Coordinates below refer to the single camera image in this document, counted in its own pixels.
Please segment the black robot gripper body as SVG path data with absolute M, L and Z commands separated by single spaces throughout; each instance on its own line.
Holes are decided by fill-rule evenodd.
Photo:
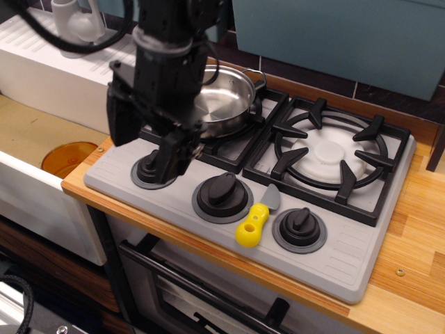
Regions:
M 186 35 L 166 42 L 135 29 L 132 38 L 136 63 L 113 61 L 111 83 L 129 90 L 146 125 L 156 131 L 192 122 L 189 113 L 201 90 L 209 53 L 207 37 Z

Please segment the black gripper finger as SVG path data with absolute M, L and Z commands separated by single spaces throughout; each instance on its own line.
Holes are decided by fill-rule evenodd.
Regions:
M 196 120 L 192 125 L 176 126 L 162 137 L 156 156 L 156 183 L 165 184 L 186 172 L 192 160 L 202 153 L 203 132 L 205 124 Z
M 115 146 L 136 140 L 146 125 L 133 95 L 116 83 L 108 85 L 106 112 L 110 136 Z

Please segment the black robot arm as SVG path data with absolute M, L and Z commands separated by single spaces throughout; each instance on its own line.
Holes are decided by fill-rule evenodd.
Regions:
M 160 137 L 158 149 L 136 163 L 136 178 L 166 184 L 186 172 L 199 154 L 205 130 L 195 110 L 214 49 L 206 30 L 215 25 L 221 1 L 139 1 L 136 64 L 113 61 L 107 116 L 116 146 L 139 137 L 146 125 Z

